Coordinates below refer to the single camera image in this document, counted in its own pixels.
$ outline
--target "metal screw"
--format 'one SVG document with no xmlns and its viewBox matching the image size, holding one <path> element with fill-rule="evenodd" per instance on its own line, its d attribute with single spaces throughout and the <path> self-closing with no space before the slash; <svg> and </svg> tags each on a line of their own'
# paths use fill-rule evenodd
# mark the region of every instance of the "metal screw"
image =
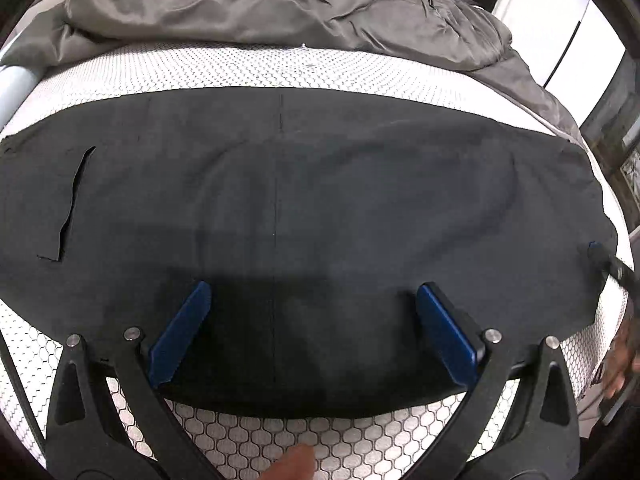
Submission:
<svg viewBox="0 0 640 480">
<path fill-rule="evenodd" d="M 78 334 L 72 334 L 66 338 L 66 345 L 73 348 L 80 342 L 80 336 Z"/>
<path fill-rule="evenodd" d="M 140 337 L 140 329 L 137 326 L 132 326 L 124 331 L 124 339 L 127 341 L 135 341 Z"/>
<path fill-rule="evenodd" d="M 502 334 L 495 328 L 490 328 L 484 331 L 484 338 L 491 343 L 499 343 L 502 340 Z"/>
<path fill-rule="evenodd" d="M 558 341 L 558 338 L 554 335 L 546 336 L 545 343 L 552 350 L 555 350 L 560 346 L 560 342 Z"/>
</svg>

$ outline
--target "gray duvet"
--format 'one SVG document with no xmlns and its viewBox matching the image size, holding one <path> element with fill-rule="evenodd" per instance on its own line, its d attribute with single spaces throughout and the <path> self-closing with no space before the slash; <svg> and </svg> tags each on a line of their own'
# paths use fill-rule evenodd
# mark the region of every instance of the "gray duvet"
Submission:
<svg viewBox="0 0 640 480">
<path fill-rule="evenodd" d="M 533 80 L 509 29 L 459 0 L 66 0 L 38 15 L 3 64 L 56 66 L 122 43 L 204 40 L 365 50 L 463 72 L 581 141 Z"/>
</svg>

